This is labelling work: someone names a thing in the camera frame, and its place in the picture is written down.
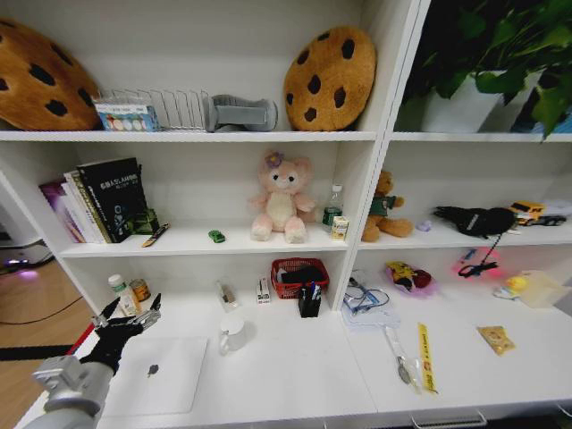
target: chocolate chip cookie cushion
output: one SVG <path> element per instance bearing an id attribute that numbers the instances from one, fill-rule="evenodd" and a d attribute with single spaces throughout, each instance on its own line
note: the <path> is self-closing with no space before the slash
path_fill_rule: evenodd
<path id="1" fill-rule="evenodd" d="M 295 130 L 342 130 L 366 107 L 374 83 L 375 47 L 354 27 L 315 38 L 284 80 L 286 112 Z"/>
<path id="2" fill-rule="evenodd" d="M 22 130 L 92 130 L 97 86 L 70 54 L 0 18 L 0 118 Z"/>

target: robotic hand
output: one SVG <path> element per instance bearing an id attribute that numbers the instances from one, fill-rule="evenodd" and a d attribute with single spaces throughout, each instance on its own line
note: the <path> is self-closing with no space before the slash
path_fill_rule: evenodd
<path id="1" fill-rule="evenodd" d="M 93 317 L 99 341 L 87 356 L 51 357 L 33 374 L 48 392 L 46 414 L 26 429 L 93 429 L 101 416 L 109 382 L 119 369 L 123 347 L 161 317 L 161 294 L 141 315 L 109 319 L 119 299 Z"/>

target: sticker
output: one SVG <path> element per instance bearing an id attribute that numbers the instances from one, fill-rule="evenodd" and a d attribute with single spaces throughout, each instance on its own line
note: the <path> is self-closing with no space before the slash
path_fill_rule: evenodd
<path id="1" fill-rule="evenodd" d="M 433 364 L 431 362 L 431 350 L 429 350 L 429 336 L 427 327 L 418 324 L 419 327 L 419 354 L 421 356 L 421 372 L 423 377 L 423 387 L 433 393 L 439 393 L 435 389 L 435 379 L 433 377 Z"/>

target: black cable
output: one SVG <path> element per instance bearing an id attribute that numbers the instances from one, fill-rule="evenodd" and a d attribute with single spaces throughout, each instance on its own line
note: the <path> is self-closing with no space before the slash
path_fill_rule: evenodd
<path id="1" fill-rule="evenodd" d="M 53 317 L 55 315 L 59 315 L 64 310 L 67 310 L 69 307 L 71 307 L 73 304 L 75 304 L 76 302 L 78 302 L 82 298 L 83 297 L 77 298 L 76 300 L 74 300 L 73 302 L 71 302 L 70 304 L 65 306 L 64 308 L 57 310 L 55 313 L 52 313 L 51 315 L 47 315 L 46 317 L 42 317 L 41 319 L 29 320 L 28 322 L 2 322 L 2 321 L 0 321 L 0 324 L 9 324 L 11 326 L 15 326 L 15 325 L 20 325 L 20 324 L 36 324 L 37 322 L 43 322 L 44 320 L 49 319 L 50 317 Z"/>
<path id="2" fill-rule="evenodd" d="M 458 270 L 458 275 L 461 277 L 471 277 L 472 275 L 480 275 L 483 271 L 492 270 L 493 268 L 497 268 L 499 265 L 496 262 L 491 262 L 490 264 L 486 264 L 486 260 L 489 255 L 492 253 L 494 248 L 497 247 L 499 241 L 501 241 L 502 234 L 499 234 L 499 237 L 494 242 L 494 244 L 489 248 L 489 251 L 484 256 L 483 260 L 479 265 L 465 265 L 460 270 Z"/>

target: purple light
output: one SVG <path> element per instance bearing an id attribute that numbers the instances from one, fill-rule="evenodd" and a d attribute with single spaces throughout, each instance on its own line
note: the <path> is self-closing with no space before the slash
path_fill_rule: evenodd
<path id="1" fill-rule="evenodd" d="M 32 280 L 38 277 L 38 273 L 35 271 L 20 271 L 18 276 L 22 279 Z"/>

